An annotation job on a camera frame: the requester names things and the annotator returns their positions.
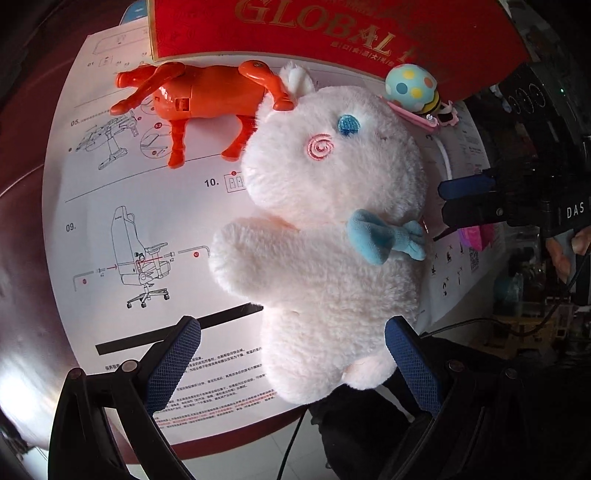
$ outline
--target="polka dot egg toy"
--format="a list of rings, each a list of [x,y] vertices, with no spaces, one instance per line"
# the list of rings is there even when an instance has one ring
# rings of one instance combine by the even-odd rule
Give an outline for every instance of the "polka dot egg toy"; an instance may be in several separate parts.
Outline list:
[[[386,77],[386,98],[413,113],[430,113],[440,104],[435,78],[412,63],[390,70]]]

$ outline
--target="qr code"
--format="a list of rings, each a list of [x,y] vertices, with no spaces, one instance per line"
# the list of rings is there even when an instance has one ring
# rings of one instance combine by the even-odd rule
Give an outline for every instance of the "qr code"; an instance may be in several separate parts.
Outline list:
[[[474,270],[478,269],[478,252],[470,247],[470,270],[474,272]]]

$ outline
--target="instruction sheet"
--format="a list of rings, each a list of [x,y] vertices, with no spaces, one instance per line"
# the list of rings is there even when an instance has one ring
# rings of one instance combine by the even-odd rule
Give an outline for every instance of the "instruction sheet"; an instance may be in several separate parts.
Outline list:
[[[249,58],[185,61],[237,66]],[[287,61],[257,58],[275,72]],[[239,122],[233,116],[189,121],[187,162],[170,170],[170,125],[155,115],[150,98],[125,115],[109,114],[114,103],[133,91],[117,89],[116,74],[149,61],[145,18],[86,39],[51,128],[43,227],[61,320],[88,374],[139,359],[161,329],[184,315],[200,319],[201,345],[168,407],[154,416],[168,441],[180,443],[235,430],[294,406],[276,397],[262,373],[260,308],[224,293],[209,274],[214,232],[234,218],[255,214],[240,163],[220,156],[238,134]],[[383,92],[383,82],[371,77],[302,63],[318,87],[359,85]],[[444,129],[441,138],[454,175],[463,176],[488,163],[469,113],[462,104],[457,107],[460,125]],[[430,233],[437,235],[444,226],[436,187],[445,167],[433,139],[418,130],[415,136],[435,185],[427,220]],[[501,250],[498,241],[478,255],[462,250],[456,236],[449,238],[437,242],[433,269],[426,265],[421,314],[426,326],[462,298]]]

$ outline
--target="white cable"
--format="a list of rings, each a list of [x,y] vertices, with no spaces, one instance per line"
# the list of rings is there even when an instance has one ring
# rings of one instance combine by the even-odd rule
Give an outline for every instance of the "white cable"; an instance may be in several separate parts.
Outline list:
[[[449,164],[449,156],[447,155],[447,150],[445,149],[443,143],[441,142],[441,139],[437,135],[432,134],[431,136],[433,137],[433,140],[435,140],[435,143],[437,144],[437,146],[439,147],[439,151],[441,152],[441,156],[443,157],[443,162],[445,163],[445,171],[447,173],[447,179],[451,180],[453,178],[452,167]]]

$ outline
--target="plush toy arm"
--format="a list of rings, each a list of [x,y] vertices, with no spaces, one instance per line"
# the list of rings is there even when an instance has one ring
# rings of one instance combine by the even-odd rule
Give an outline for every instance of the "plush toy arm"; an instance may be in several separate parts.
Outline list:
[[[210,271],[228,293],[266,304],[279,289],[288,289],[291,255],[287,252],[296,234],[260,218],[229,223],[213,237]]]

